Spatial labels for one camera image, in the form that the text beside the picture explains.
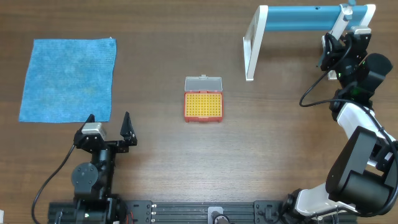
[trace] wooden table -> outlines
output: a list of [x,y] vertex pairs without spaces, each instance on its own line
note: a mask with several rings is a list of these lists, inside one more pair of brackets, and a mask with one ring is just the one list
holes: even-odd
[[[377,4],[368,52],[398,64],[398,1]],[[337,5],[341,1],[322,4]],[[245,82],[242,36],[260,4],[301,1],[0,1],[0,209],[6,223],[32,223],[38,189],[65,157],[80,123],[19,123],[34,39],[99,39],[118,43],[108,139],[131,114],[138,146],[118,155],[113,192],[126,200],[252,202],[279,200],[315,187],[347,142],[328,105],[299,107],[321,75],[315,67],[322,32],[266,33],[255,81]],[[186,123],[186,76],[222,77],[224,121]],[[398,136],[398,69],[373,97],[378,120]],[[331,98],[338,82],[323,80],[308,101]],[[49,202],[70,201],[72,170],[90,155],[75,150],[45,188],[36,215]],[[398,208],[360,223],[394,223]]]

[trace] blue towel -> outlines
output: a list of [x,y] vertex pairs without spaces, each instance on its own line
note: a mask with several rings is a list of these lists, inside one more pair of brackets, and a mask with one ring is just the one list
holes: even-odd
[[19,121],[109,121],[116,40],[34,40]]

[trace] brown wooden surface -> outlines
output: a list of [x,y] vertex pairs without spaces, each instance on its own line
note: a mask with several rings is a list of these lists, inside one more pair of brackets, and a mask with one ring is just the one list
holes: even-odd
[[[398,1],[376,3],[369,52],[398,65]],[[341,1],[323,1],[337,5]],[[32,223],[30,206],[58,167],[81,124],[19,123],[34,39],[115,38],[108,139],[131,114],[138,146],[117,156],[113,192],[126,200],[252,202],[278,200],[326,180],[346,144],[327,105],[300,108],[301,94],[321,75],[323,32],[266,33],[255,81],[245,82],[242,36],[260,4],[289,1],[0,1],[0,209],[6,223]],[[186,123],[186,76],[219,76],[222,123]],[[398,69],[373,98],[378,120],[398,136]],[[337,82],[322,81],[308,101],[331,98]],[[90,160],[75,150],[36,207],[45,223],[49,202],[70,201],[72,170]],[[398,208],[360,223],[396,223]]]

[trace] transparent lid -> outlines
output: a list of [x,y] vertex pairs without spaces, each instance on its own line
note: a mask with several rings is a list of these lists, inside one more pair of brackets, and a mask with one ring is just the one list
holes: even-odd
[[187,77],[185,91],[223,91],[223,83],[221,77]]

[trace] blue bar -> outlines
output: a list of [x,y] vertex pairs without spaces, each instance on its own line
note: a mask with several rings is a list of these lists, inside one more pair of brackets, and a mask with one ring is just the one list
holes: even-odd
[[[331,30],[340,10],[340,6],[269,6],[266,31]],[[367,10],[355,6],[347,28],[358,26]]]

